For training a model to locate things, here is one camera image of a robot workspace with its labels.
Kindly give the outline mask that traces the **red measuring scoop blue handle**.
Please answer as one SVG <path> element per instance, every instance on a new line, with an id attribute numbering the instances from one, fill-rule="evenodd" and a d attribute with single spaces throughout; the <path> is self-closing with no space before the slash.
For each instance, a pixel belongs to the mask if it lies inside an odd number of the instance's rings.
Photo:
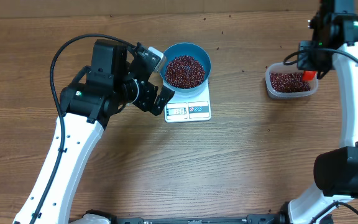
<path id="1" fill-rule="evenodd" d="M 303 81 L 311 81 L 316 77 L 316 71 L 304 70 L 302 75 Z"/>

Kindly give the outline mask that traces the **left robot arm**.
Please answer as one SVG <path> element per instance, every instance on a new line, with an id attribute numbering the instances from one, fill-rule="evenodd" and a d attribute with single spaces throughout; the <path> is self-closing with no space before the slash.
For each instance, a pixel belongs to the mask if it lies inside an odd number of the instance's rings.
<path id="1" fill-rule="evenodd" d="M 29 198 L 14 223 L 68 223 L 70 210 L 94 147 L 111 116 L 132 103 L 155 116 L 174 92 L 148 79 L 166 56 L 142 44 L 98 39 L 91 64 L 83 67 L 60 95 L 53 95 L 58 118 L 50 150 Z"/>

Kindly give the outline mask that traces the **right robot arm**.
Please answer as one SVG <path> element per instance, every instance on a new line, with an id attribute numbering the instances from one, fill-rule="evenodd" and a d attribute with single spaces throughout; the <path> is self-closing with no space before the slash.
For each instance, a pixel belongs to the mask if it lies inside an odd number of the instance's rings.
<path id="1" fill-rule="evenodd" d="M 311 40 L 284 59 L 322 79 L 334 70 L 342 107 L 339 148 L 319 155 L 313 184 L 280 211 L 280 223 L 331 223 L 331 212 L 358 198 L 358 14 L 353 1 L 321 1 Z"/>

